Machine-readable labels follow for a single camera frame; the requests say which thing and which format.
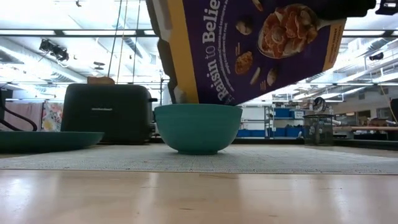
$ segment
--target cable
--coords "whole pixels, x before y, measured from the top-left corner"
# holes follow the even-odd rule
[[[392,110],[392,107],[391,107],[391,100],[387,97],[387,95],[386,95],[386,93],[384,92],[384,89],[383,89],[382,86],[380,86],[380,89],[381,89],[381,91],[383,92],[383,96],[385,97],[386,101],[388,102],[388,107],[390,107],[390,111],[391,111],[392,118],[394,119],[394,121],[395,121],[396,123],[398,123],[398,122],[397,122],[397,118],[396,118],[396,116],[395,116],[395,114],[394,114],[394,111]]]
[[[141,11],[141,0],[138,2],[138,13],[137,13],[137,26],[136,30],[138,30],[138,23],[139,23],[139,13]],[[134,75],[136,73],[136,55],[137,55],[137,41],[138,36],[136,36],[135,45],[134,45],[134,62],[132,64],[132,84],[134,84]]]
[[[24,116],[21,116],[9,109],[6,108],[6,106],[2,103],[2,101],[0,101],[0,109],[3,109],[5,112],[8,112],[14,116],[16,116],[17,118],[23,119],[24,121],[27,121],[30,125],[32,125],[33,130],[32,131],[37,131],[37,125],[30,119],[25,118]],[[3,124],[5,127],[13,130],[13,131],[23,131],[15,126],[13,126],[12,124],[8,123],[7,121],[5,121],[4,119],[0,119],[0,124]]]
[[[67,68],[67,67],[69,67],[69,65],[62,65],[62,63],[61,63],[60,61],[58,61],[58,59],[57,59],[57,63],[58,63],[62,68]]]
[[[37,62],[41,62],[41,61],[43,60],[43,58],[44,58],[45,56],[47,56],[49,53],[50,53],[50,52],[45,53],[45,54],[43,55],[43,57],[40,58],[40,60],[38,60]]]
[[[114,31],[114,39],[113,39],[113,45],[112,45],[111,60],[109,61],[109,68],[108,68],[108,78],[109,78],[109,75],[111,73],[111,65],[112,65],[112,58],[113,58],[113,52],[114,52],[114,44],[116,43],[116,36],[118,35],[119,20],[120,20],[120,15],[121,15],[121,11],[122,11],[122,1],[123,0],[120,0],[118,21],[116,23],[116,29]]]
[[[127,5],[129,1],[126,1],[126,9],[124,11],[124,26],[123,26],[123,33],[122,33],[122,42],[120,47],[120,56],[119,56],[119,68],[118,68],[118,77],[116,79],[116,84],[119,83],[119,74],[120,74],[120,66],[122,63],[122,53],[123,53],[123,38],[124,38],[124,31],[126,30],[126,19],[127,19]]]

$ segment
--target metal rack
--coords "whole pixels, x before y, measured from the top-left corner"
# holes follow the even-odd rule
[[[276,127],[274,127],[275,121],[278,120],[302,120],[303,118],[290,118],[290,117],[276,117],[275,109],[277,108],[285,108],[290,110],[300,110],[300,107],[276,107],[276,105],[271,106],[240,106],[241,108],[263,108],[264,110],[264,119],[242,119],[243,124],[248,123],[263,123],[264,124],[264,139],[293,139],[290,137],[274,137],[276,132]],[[272,128],[273,134],[268,133],[268,129]],[[241,138],[261,138],[261,137],[241,137]]]

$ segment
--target shelf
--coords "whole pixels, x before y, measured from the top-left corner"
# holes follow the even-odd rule
[[[236,137],[235,139],[265,139],[265,136],[262,137]]]
[[[276,120],[280,120],[280,119],[291,119],[291,120],[304,120],[303,118],[274,118]]]
[[[286,140],[296,140],[298,137],[273,137],[270,139],[286,139]]]
[[[264,122],[263,119],[244,119],[242,122]]]

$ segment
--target wall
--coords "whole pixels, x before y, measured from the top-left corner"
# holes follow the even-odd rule
[[[377,116],[377,109],[386,108],[389,106],[389,99],[398,98],[398,86],[390,86],[389,94],[387,97],[381,95],[378,91],[365,92],[365,99],[359,100],[358,94],[353,94],[345,99],[346,102],[332,105],[335,114],[358,112],[358,111],[371,111],[371,116]]]

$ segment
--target floral pattern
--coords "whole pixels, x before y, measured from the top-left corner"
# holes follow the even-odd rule
[[[63,103],[45,102],[43,105],[42,131],[61,131]]]

